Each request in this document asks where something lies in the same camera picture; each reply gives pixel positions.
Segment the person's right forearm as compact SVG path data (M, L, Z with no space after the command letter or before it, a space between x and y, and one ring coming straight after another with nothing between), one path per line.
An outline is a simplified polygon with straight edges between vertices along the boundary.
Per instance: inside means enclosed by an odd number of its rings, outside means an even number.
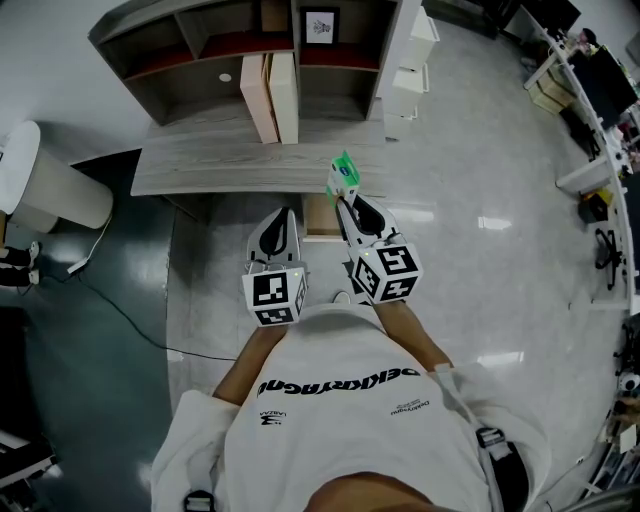
M374 304L373 309L387 336L414 357L426 371L433 372L443 364L453 365L405 302Z

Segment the black computer monitor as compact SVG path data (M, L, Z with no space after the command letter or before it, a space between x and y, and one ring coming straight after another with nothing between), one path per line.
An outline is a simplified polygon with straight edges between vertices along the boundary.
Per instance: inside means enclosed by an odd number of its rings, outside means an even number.
M638 100L619 62L604 46L590 56L577 51L568 61L594 111L602 119L603 128L617 125L621 115Z

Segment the green and white small box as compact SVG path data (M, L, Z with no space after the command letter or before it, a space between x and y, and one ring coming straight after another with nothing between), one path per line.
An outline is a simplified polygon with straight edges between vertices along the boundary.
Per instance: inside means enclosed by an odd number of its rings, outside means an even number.
M343 198L352 205L358 194L360 183L360 174L347 151L333 158L326 185L330 205L335 207L339 198Z

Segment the black office chair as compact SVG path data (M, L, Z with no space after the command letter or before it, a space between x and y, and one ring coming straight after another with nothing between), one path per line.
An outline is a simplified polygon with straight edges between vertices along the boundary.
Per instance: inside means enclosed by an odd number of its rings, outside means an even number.
M596 250L596 260L594 263L596 270L607 271L607 290L612 291L616 286L618 268L626 262L623 252L618 249L615 232L609 229L605 232L601 228L595 230L595 237L598 243Z

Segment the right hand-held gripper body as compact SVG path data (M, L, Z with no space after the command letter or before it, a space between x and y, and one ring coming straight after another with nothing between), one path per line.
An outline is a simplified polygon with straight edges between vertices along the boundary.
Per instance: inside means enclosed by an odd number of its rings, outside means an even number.
M381 236L362 233L363 246L350 247L353 262L350 277L373 304L407 299L423 277L423 266L418 252L401 233L392 213L371 198L356 198L375 206L384 217Z

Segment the cardboard boxes under desk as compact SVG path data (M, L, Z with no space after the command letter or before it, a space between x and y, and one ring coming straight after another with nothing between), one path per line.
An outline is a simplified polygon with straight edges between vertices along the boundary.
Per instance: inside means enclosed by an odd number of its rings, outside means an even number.
M576 99L571 83L559 66L549 68L528 94L533 104L551 114L559 114Z

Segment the brown wooden drawer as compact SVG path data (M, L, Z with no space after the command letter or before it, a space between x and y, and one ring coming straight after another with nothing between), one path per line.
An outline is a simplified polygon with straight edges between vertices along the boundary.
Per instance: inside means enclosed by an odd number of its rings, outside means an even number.
M335 208L322 194L303 195L304 242L343 242Z

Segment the small standing frame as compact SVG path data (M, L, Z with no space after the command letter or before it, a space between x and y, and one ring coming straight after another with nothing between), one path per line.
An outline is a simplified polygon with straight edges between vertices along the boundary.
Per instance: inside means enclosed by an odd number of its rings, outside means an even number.
M260 24L265 33L288 32L290 24L289 0L260 0Z

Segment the long white office desk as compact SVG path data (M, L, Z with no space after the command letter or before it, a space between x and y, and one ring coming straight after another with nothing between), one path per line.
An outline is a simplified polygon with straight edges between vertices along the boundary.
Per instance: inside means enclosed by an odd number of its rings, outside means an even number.
M565 176L556 180L556 186L566 190L569 186L594 169L604 166L607 169L606 182L613 192L614 219L617 221L617 233L621 243L622 260L626 264L626 292L623 299L597 299L593 298L589 304L592 310L626 310L630 315L640 313L640 289L636 287L636 279L640 277L640 269L635 265L635 252L633 245L633 231L628 213L627 200L631 198L631 192L622 185L620 173L631 168L629 157L625 155L622 143L617 139L612 128L603 127L603 119L598 116L596 110L585 92L582 83L574 72L574 66L569 62L565 49L552 37L528 9L523 12L529 18L536 32L539 33L551 49L551 55L543 65L525 83L524 88L529 90L535 82L554 63L559 63L565 70L566 76L576 93L579 105L587 116L588 124L594 139L600 149L594 159L577 168Z

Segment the person's left forearm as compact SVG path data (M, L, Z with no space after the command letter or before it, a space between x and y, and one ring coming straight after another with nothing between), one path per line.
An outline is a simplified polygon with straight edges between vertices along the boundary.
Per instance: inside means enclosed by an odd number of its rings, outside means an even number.
M257 328L212 396L241 406L247 399L266 359L287 331L287 326Z

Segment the cream book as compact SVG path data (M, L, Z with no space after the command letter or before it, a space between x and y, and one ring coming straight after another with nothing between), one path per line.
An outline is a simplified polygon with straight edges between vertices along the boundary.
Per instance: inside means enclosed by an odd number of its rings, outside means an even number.
M271 62L269 87L282 144L299 141L299 102L294 54L275 53Z

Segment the pale pink book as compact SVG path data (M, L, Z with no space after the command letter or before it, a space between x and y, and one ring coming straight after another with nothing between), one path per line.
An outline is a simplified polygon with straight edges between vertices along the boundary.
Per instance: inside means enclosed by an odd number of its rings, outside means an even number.
M243 57L240 89L263 144L279 141L268 87L270 54Z

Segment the person's white shirt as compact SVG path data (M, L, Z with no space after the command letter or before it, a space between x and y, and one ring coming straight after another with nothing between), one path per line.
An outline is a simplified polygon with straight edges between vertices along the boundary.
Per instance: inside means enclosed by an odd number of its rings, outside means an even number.
M551 463L541 422L480 364L433 372L373 306L307 309L241 405L185 392L151 470L151 511L525 512ZM503 431L494 461L476 438Z

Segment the white drawer cabinet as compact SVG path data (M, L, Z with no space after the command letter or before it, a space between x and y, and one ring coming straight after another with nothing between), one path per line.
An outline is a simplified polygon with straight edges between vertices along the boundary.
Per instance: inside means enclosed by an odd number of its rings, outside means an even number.
M390 89L383 97L387 139L400 140L407 137L418 118L418 105L429 92L427 61L439 42L434 19L420 6Z

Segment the grey wooden shelf hutch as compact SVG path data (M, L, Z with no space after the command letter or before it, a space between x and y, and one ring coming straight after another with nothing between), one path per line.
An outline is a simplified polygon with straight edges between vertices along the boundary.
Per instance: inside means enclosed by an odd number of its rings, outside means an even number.
M163 125L240 96L244 56L294 54L298 98L345 97L371 115L402 0L289 0L288 32L265 33L260 0L127 0L90 30L94 48ZM301 7L338 7L339 39L305 47Z

